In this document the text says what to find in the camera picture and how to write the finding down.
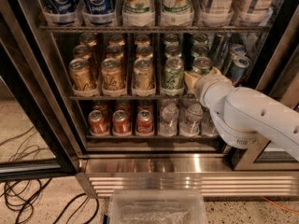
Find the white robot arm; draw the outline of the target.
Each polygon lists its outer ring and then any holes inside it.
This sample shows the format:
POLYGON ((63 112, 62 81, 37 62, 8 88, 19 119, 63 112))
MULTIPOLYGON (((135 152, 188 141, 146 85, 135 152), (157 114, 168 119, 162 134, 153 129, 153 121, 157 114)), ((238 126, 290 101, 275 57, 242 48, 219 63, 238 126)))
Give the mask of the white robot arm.
POLYGON ((236 87, 222 74, 187 71, 184 78, 226 144, 247 149, 262 135, 299 160, 298 112, 259 91, 236 87))

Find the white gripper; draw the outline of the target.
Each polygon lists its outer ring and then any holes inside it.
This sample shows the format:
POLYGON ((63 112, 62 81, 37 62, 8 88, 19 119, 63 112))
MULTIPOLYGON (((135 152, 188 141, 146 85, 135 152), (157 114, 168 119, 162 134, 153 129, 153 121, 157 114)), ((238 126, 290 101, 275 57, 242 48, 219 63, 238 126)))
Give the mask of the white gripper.
POLYGON ((207 108, 212 107, 234 88, 232 81, 222 75, 217 67, 212 67, 210 74, 212 75, 202 77, 192 71, 184 72, 188 92, 194 93, 199 103, 207 108))

